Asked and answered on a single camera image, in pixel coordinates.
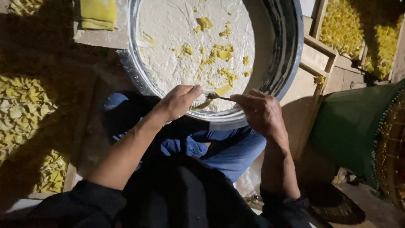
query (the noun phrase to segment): forearm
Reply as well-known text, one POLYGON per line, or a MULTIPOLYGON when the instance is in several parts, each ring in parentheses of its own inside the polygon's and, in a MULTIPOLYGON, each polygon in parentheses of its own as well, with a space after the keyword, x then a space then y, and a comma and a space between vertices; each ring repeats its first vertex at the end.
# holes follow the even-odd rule
POLYGON ((106 187, 124 189, 163 125, 160 115, 150 112, 110 149, 107 157, 91 172, 88 180, 106 187))
POLYGON ((281 148, 268 140, 261 176, 263 189, 295 199, 300 197, 295 166, 288 148, 281 148))

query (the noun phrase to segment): hand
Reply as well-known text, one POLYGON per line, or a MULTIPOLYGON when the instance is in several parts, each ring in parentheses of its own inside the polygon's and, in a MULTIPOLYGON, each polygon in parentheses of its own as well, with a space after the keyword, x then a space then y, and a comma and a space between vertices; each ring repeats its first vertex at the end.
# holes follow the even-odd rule
POLYGON ((163 118, 165 124, 184 116, 191 104, 203 92, 201 86, 178 85, 152 110, 163 118))
POLYGON ((247 123, 253 130, 267 140, 274 140, 282 149, 290 151, 288 133, 277 99, 255 89, 248 95, 232 95, 230 98, 243 109, 247 123))

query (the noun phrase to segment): folded yellow cloth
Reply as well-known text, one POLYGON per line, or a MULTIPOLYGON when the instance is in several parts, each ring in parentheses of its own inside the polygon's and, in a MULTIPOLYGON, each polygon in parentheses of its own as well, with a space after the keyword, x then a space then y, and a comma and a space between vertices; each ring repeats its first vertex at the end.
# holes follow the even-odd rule
POLYGON ((114 31, 115 0, 80 0, 81 27, 114 31))

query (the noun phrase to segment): person's left hand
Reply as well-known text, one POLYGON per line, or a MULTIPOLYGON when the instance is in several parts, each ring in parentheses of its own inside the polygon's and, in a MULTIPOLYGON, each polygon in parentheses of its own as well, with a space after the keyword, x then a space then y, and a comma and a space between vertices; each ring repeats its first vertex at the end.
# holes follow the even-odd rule
POLYGON ((153 112, 161 115, 165 123, 170 123, 184 116, 191 104, 203 92, 201 86, 178 85, 172 89, 154 108, 153 112))

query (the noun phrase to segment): person's right hand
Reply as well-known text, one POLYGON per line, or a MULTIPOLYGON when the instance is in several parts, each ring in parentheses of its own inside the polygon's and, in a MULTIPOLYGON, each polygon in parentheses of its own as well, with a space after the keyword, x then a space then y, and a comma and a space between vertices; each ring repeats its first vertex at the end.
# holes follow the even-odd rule
POLYGON ((275 97, 252 89, 248 95, 236 94, 230 98, 243 109, 253 130, 290 151, 281 106, 275 97))

